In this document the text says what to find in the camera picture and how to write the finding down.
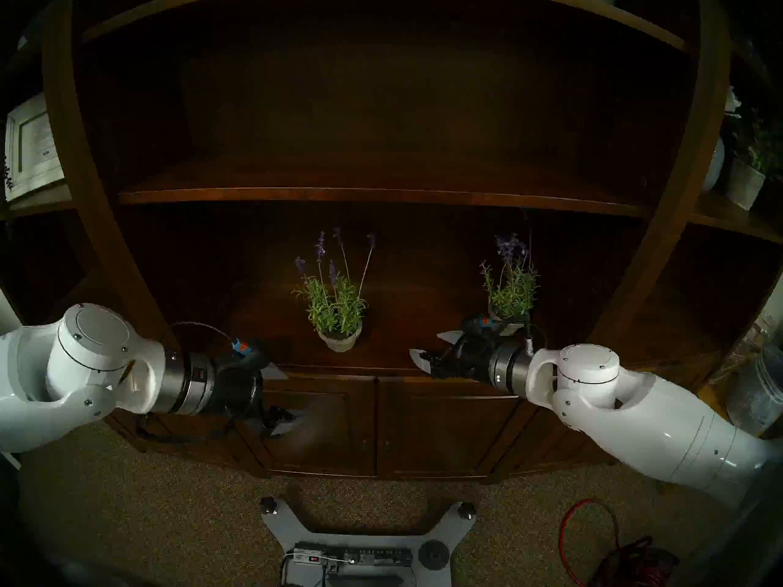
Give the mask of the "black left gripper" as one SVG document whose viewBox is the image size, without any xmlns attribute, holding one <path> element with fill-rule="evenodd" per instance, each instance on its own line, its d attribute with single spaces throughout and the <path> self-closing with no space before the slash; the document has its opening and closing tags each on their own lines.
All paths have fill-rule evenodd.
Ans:
<svg viewBox="0 0 783 587">
<path fill-rule="evenodd" d="M 296 430 L 305 417 L 300 409 L 270 407 L 263 411 L 267 380 L 288 380 L 288 375 L 264 359 L 219 359 L 211 393 L 211 415 L 230 419 L 261 419 L 261 439 L 279 439 Z"/>
</svg>

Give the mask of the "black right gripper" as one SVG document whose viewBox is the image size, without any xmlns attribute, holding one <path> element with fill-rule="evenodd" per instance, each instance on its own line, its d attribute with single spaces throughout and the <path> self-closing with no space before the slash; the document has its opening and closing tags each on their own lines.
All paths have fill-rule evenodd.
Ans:
<svg viewBox="0 0 783 587">
<path fill-rule="evenodd" d="M 492 381 L 492 357 L 499 347 L 499 337 L 482 337 L 466 334 L 463 330 L 450 330 L 436 335 L 452 345 L 449 350 L 425 351 L 409 349 L 414 364 L 428 375 L 446 375 L 446 378 L 463 378 L 475 381 Z"/>
</svg>

